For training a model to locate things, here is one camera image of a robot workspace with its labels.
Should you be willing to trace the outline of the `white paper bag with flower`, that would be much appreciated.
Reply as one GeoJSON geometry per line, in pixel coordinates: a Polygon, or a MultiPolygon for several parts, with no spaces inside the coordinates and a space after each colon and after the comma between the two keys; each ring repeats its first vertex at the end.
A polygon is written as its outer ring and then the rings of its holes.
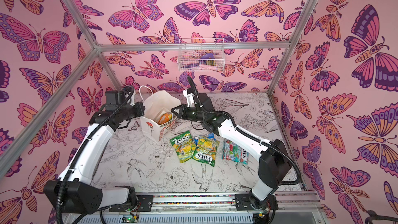
{"type": "Polygon", "coordinates": [[[143,134],[152,141],[160,141],[164,134],[173,126],[177,117],[172,113],[172,108],[181,104],[181,101],[167,91],[154,92],[149,86],[140,86],[139,94],[145,106],[145,115],[140,118],[143,134]],[[151,95],[145,100],[141,90],[146,88],[151,95]],[[164,113],[172,113],[173,119],[163,125],[158,125],[160,117],[164,113]]]}

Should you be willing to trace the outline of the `orange Fox's candy bag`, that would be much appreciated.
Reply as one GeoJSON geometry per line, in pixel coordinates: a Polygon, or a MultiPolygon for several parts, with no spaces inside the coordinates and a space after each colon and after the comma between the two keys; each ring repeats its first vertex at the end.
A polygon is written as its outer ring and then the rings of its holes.
{"type": "Polygon", "coordinates": [[[158,125],[163,125],[165,123],[168,123],[169,121],[171,121],[173,119],[173,114],[172,113],[164,113],[159,121],[158,121],[158,125]]]}

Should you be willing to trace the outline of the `teal Fox's fruits bag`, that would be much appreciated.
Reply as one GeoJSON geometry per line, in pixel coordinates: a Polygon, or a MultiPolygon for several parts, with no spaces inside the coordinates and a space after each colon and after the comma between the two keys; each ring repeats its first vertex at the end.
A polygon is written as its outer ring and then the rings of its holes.
{"type": "Polygon", "coordinates": [[[247,164],[248,152],[234,142],[225,139],[223,145],[223,159],[247,164]]]}

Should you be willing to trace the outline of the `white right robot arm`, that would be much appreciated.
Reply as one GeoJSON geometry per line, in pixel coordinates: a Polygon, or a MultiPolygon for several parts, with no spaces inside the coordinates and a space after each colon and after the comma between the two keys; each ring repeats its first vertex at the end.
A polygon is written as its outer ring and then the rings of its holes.
{"type": "Polygon", "coordinates": [[[191,93],[186,98],[187,104],[172,108],[177,118],[201,123],[205,130],[235,143],[259,163],[259,180],[250,190],[250,200],[261,204],[281,185],[290,183],[284,178],[295,163],[282,141],[263,139],[245,130],[236,124],[231,114],[214,110],[211,99],[205,93],[198,96],[191,93]]]}

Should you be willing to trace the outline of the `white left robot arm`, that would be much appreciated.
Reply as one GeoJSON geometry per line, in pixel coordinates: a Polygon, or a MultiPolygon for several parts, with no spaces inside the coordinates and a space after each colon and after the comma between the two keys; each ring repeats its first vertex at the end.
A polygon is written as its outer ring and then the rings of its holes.
{"type": "Polygon", "coordinates": [[[119,125],[142,117],[145,107],[142,102],[116,107],[113,111],[99,110],[89,121],[87,135],[73,159],[58,179],[50,180],[44,193],[55,208],[57,221],[63,214],[93,214],[113,205],[134,208],[137,203],[133,187],[118,186],[100,189],[92,185],[92,179],[106,146],[119,125]]]}

